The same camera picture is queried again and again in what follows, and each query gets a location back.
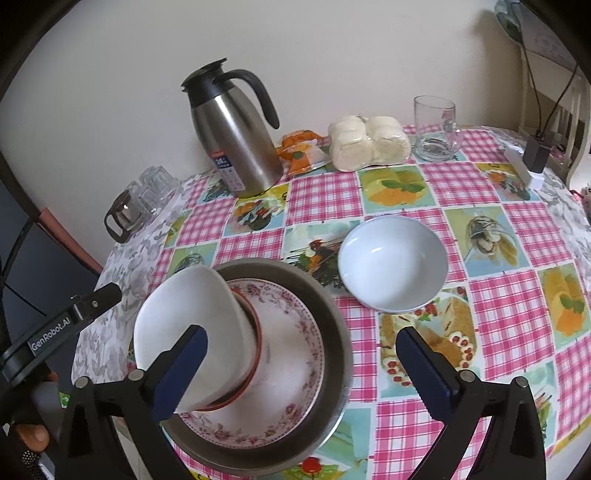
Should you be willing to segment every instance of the floral tablecloth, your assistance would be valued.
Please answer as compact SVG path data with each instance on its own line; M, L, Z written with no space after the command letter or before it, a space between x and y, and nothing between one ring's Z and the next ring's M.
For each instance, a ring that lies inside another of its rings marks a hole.
M412 127L407 132L414 133ZM336 433L313 458L272 475L277 480L409 476L442 424L430 419L391 348L405 325L483 380L525 375L550 459L591 420L591 228L552 172L546 171L540 192L524 188L502 153L515 142L510 132L470 129L446 163L412 155L400 166L357 173L323 167L284 178L250 199L233 198L216 173L188 180L170 218L178 217L174 223L154 225L111 253L98 286L118 283L123 301L81 333L72 379L124 377L138 309L176 271L273 258L309 272L333 294L354 356L350 403ZM429 226L449 258L441 293L403 316L359 304L336 267L344 236L360 222L388 214ZM487 425L487 419L479 423L457 478L468 474ZM176 449L195 472L230 477Z

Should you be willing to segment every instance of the fingernail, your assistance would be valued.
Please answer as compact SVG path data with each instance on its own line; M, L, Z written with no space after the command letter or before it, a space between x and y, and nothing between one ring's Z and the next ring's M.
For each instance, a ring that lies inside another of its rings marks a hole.
M41 425L36 425L33 433L35 435L35 438L40 442L45 442L48 438L47 430L45 429L45 427L42 427Z

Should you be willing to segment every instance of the hand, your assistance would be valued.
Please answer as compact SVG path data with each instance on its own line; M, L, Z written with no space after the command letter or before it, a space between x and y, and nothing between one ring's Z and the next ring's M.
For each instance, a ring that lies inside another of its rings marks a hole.
M47 377L52 382L57 382L57 374L51 372ZM41 453L49 445L49 432L43 425L19 424L14 426L16 433L29 450Z

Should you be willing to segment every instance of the metal pin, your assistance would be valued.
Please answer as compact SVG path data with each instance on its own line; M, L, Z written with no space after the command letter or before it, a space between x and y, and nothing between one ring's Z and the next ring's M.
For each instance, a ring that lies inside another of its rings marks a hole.
M127 375L127 378L129 378L132 382L137 382L138 380L142 380L143 377L144 377L144 371L139 368L132 370L131 372L129 372L129 375Z
M88 385L88 377L80 377L76 382L74 382L76 388L84 388Z
M515 383L519 385L521 388L525 388L529 385L527 378L525 377L515 377Z
M474 374L473 371L471 370L462 370L460 372L460 378L464 381L464 382L474 382L474 380L476 379L476 375Z

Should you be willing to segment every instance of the stainless steel bowl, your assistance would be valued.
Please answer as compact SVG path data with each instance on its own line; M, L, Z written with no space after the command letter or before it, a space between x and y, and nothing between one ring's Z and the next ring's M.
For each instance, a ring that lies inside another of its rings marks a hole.
M197 436L178 415L162 423L189 456L221 472L239 476L280 472L309 457L334 432L349 398L353 353L349 331L334 301L311 276L283 262L263 258L234 260L215 267L226 280L260 278L292 291L308 307L322 336L326 366L316 403L289 435L255 449L230 449Z

